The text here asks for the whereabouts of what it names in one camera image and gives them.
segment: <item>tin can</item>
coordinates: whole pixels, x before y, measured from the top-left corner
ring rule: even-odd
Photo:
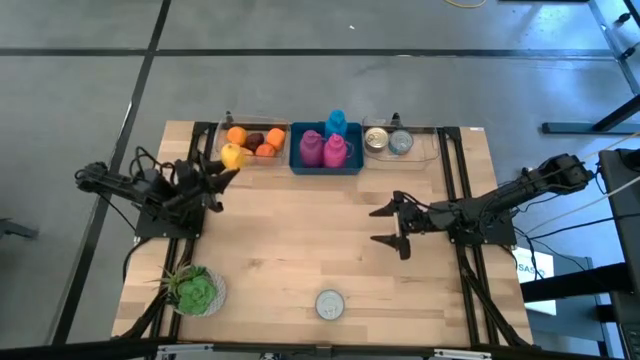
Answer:
[[[413,146],[413,136],[406,130],[396,130],[389,137],[389,150],[396,155],[404,155]]]
[[[369,128],[364,133],[364,146],[371,152],[381,152],[389,143],[389,134],[381,127]]]
[[[335,290],[324,290],[316,298],[316,312],[325,320],[335,320],[344,312],[344,299]]]

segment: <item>blue bin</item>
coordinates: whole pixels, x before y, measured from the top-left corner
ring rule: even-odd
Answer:
[[[356,175],[364,166],[362,145],[362,125],[347,123],[347,142],[353,145],[353,154],[347,158],[343,168],[309,168],[305,167],[300,157],[300,140],[307,130],[314,130],[324,137],[324,122],[294,122],[291,124],[289,147],[289,167],[296,175]]]

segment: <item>blue bottle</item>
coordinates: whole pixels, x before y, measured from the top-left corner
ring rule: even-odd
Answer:
[[[338,134],[344,139],[347,138],[347,120],[342,110],[333,110],[324,125],[324,138],[329,139],[333,134]]]

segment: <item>green succulent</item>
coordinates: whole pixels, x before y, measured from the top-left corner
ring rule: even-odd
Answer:
[[[184,314],[205,313],[218,295],[204,266],[180,267],[173,274],[164,271],[166,277],[160,282],[167,290],[167,301]]]

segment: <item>potted plant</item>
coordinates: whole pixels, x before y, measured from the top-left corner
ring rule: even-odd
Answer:
[[[174,273],[164,269],[161,287],[167,292],[167,303],[180,315],[209,316],[220,310],[226,298],[222,276],[206,266],[180,266]]]

